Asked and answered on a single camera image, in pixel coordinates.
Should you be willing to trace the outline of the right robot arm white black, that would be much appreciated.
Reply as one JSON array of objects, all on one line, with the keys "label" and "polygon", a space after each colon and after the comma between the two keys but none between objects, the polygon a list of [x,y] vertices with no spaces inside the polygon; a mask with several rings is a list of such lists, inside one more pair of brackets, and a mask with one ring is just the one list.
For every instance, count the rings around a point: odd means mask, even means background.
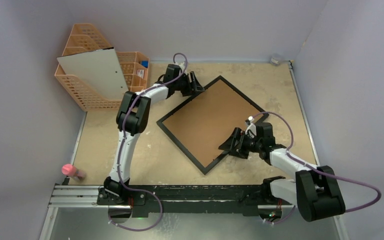
[{"label": "right robot arm white black", "polygon": [[257,153],[268,165],[290,176],[289,179],[275,176],[263,180],[260,196],[268,204],[284,200],[297,207],[307,222],[346,211],[333,169],[308,163],[289,153],[286,146],[276,142],[273,126],[268,122],[249,123],[246,130],[236,127],[218,149],[240,159]]}]

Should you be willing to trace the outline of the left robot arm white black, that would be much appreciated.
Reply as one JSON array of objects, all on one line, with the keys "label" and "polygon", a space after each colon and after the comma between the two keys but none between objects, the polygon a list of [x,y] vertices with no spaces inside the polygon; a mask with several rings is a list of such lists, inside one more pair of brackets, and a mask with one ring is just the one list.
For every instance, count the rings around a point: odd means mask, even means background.
[{"label": "left robot arm white black", "polygon": [[165,74],[149,88],[141,91],[127,91],[121,101],[116,123],[118,144],[114,163],[109,176],[104,180],[103,189],[118,205],[129,199],[128,182],[136,143],[148,125],[152,104],[170,98],[175,92],[189,97],[203,92],[194,73],[187,73],[188,63],[169,64]]}]

